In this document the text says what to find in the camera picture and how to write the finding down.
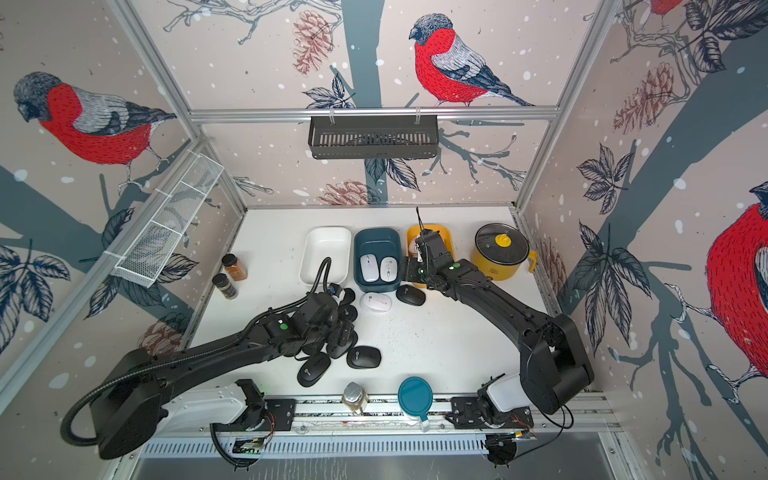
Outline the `white mouse top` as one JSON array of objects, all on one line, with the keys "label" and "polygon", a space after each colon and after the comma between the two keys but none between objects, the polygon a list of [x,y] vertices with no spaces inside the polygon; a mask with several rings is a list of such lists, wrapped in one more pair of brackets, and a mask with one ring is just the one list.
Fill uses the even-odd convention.
[{"label": "white mouse top", "polygon": [[382,293],[368,292],[361,298],[360,305],[374,313],[385,313],[392,308],[392,299]]}]

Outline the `white mouse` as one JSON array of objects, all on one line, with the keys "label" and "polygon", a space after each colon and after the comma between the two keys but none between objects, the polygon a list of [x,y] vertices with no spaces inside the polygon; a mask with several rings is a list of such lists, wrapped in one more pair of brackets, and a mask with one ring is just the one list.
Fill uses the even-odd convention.
[{"label": "white mouse", "polygon": [[388,256],[382,259],[380,264],[380,279],[385,283],[393,283],[399,273],[398,262],[394,257]]},{"label": "white mouse", "polygon": [[360,305],[374,313],[385,313],[392,308],[392,299],[382,293],[368,292],[361,298]]},{"label": "white mouse", "polygon": [[365,254],[359,258],[361,278],[365,283],[375,283],[379,280],[380,268],[374,254]]}]

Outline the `black mouse top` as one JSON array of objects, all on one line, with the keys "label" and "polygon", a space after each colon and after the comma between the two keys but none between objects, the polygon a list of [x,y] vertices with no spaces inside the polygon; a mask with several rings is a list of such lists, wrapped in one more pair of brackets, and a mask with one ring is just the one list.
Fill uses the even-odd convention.
[{"label": "black mouse top", "polygon": [[352,288],[345,288],[343,290],[343,295],[340,298],[339,305],[345,306],[352,304],[356,299],[355,291]]}]

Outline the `teal round lid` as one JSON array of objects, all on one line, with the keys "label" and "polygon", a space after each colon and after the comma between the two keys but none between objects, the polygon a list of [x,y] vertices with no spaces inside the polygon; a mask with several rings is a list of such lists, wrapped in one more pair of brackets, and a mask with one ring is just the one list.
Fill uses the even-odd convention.
[{"label": "teal round lid", "polygon": [[433,391],[429,383],[418,376],[408,377],[400,384],[397,398],[403,413],[416,421],[422,432],[428,432],[428,412],[433,404]]}]

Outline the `white storage box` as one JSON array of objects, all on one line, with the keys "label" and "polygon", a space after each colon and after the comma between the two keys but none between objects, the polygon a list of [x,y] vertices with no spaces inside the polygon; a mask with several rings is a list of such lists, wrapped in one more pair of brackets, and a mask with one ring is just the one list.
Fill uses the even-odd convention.
[{"label": "white storage box", "polygon": [[322,261],[331,259],[329,283],[344,285],[349,276],[352,234],[344,227],[318,227],[306,237],[299,269],[300,281],[311,286]]}]

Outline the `black mouse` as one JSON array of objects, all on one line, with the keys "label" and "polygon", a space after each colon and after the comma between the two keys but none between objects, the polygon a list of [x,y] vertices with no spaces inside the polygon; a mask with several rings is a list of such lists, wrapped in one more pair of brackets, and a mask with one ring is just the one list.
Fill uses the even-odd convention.
[{"label": "black mouse", "polygon": [[353,369],[375,369],[379,367],[381,361],[381,351],[367,345],[353,347],[346,355],[346,363]]},{"label": "black mouse", "polygon": [[325,345],[324,341],[308,343],[302,347],[302,352],[308,356],[312,356],[321,352],[324,348],[324,345]]},{"label": "black mouse", "polygon": [[342,322],[353,323],[358,318],[358,310],[351,304],[340,306],[338,309],[338,318]]},{"label": "black mouse", "polygon": [[336,328],[328,337],[326,353],[331,359],[338,359],[353,348],[358,341],[358,334],[353,327]]},{"label": "black mouse", "polygon": [[345,306],[352,304],[356,299],[355,291],[352,288],[345,288],[343,290],[343,295],[340,298],[339,305]]},{"label": "black mouse", "polygon": [[324,352],[310,356],[297,373],[299,385],[304,388],[314,386],[323,377],[330,365],[331,358]]},{"label": "black mouse", "polygon": [[423,290],[413,285],[401,285],[395,291],[396,298],[407,305],[422,306],[426,301],[426,294]]}]

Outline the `brown spice jar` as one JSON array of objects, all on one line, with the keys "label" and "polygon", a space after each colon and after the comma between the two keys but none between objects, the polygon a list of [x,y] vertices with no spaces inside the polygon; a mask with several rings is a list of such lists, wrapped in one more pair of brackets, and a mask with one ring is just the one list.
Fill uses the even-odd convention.
[{"label": "brown spice jar", "polygon": [[248,272],[245,265],[235,254],[225,254],[221,259],[221,263],[224,270],[233,281],[239,282],[248,278]]}]

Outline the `small glass bottle metal cap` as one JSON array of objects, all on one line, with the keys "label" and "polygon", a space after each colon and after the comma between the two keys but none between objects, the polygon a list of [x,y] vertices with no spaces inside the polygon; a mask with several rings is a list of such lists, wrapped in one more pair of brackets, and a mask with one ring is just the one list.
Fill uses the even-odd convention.
[{"label": "small glass bottle metal cap", "polygon": [[342,394],[342,402],[357,416],[364,414],[368,403],[366,390],[356,382],[350,382]]}]

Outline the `teal storage box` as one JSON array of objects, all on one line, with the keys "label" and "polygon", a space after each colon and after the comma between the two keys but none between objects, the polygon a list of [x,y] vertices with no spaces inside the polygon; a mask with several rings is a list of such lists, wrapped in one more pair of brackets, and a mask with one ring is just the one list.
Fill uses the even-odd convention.
[{"label": "teal storage box", "polygon": [[[375,283],[365,283],[361,278],[359,258],[365,254],[374,254],[379,268],[383,258],[391,256],[398,262],[399,273],[393,283],[385,283],[380,278]],[[363,292],[386,293],[395,291],[401,282],[403,252],[398,232],[392,228],[379,227],[359,231],[354,237],[353,266],[354,280]]]}]

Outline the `yellow electric cooking pot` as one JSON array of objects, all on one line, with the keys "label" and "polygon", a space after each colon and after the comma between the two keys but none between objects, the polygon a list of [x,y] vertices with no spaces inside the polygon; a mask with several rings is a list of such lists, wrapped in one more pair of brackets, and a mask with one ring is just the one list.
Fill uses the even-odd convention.
[{"label": "yellow electric cooking pot", "polygon": [[489,279],[504,281],[513,277],[520,268],[533,272],[537,267],[538,254],[525,243],[500,246],[495,242],[481,242],[475,245],[471,261]]}]

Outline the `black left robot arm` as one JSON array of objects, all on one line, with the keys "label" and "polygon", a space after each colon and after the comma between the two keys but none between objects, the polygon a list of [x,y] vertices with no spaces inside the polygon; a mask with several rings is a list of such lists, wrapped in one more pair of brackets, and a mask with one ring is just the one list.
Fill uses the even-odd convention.
[{"label": "black left robot arm", "polygon": [[354,293],[310,294],[303,303],[254,317],[240,332],[175,353],[126,354],[88,402],[99,457],[121,457],[146,443],[169,412],[163,407],[186,391],[231,371],[300,352],[319,350],[348,318]]}]

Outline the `aluminium mounting rail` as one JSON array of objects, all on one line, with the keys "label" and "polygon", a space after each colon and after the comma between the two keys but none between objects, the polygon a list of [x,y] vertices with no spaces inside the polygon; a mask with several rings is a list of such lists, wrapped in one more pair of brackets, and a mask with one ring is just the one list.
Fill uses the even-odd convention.
[{"label": "aluminium mounting rail", "polygon": [[467,403],[437,396],[428,413],[429,425],[407,416],[394,395],[373,395],[362,415],[355,416],[328,396],[296,401],[287,431],[278,431],[264,447],[255,446],[256,432],[222,433],[211,438],[205,427],[163,434],[144,445],[143,459],[217,458],[221,448],[233,458],[305,459],[331,456],[484,454],[492,435],[536,442],[557,433],[619,432],[621,426],[602,395],[583,394],[565,413],[542,415],[533,407],[512,414],[502,427],[468,418]]}]

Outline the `yellow storage box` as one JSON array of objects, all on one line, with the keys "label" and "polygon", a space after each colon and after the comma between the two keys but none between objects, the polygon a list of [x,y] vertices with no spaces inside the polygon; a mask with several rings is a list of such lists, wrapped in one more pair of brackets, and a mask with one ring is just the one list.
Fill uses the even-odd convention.
[{"label": "yellow storage box", "polygon": [[[446,250],[451,255],[454,255],[452,235],[447,227],[440,224],[426,224],[425,227],[432,231],[438,232],[440,237],[443,240],[443,243],[445,244]],[[421,232],[421,227],[419,225],[414,225],[410,227],[407,232],[407,237],[406,237],[407,255],[409,257],[412,257],[412,258],[418,257],[418,248],[416,245],[416,238],[420,235],[420,232]]]}]

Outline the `dark spice jar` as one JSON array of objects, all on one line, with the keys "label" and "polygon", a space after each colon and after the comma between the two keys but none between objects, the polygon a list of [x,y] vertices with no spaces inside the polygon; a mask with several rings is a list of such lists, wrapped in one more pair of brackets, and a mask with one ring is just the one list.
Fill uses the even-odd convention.
[{"label": "dark spice jar", "polygon": [[212,277],[212,284],[227,299],[234,300],[239,292],[226,273],[217,273]]}]

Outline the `glass pot lid yellow knob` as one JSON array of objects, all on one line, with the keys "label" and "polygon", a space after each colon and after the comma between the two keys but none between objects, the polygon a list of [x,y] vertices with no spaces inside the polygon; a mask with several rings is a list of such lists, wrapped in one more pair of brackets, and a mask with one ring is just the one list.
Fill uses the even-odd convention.
[{"label": "glass pot lid yellow knob", "polygon": [[529,258],[530,244],[516,228],[503,223],[490,223],[475,234],[475,246],[487,260],[499,265],[512,266]]}]

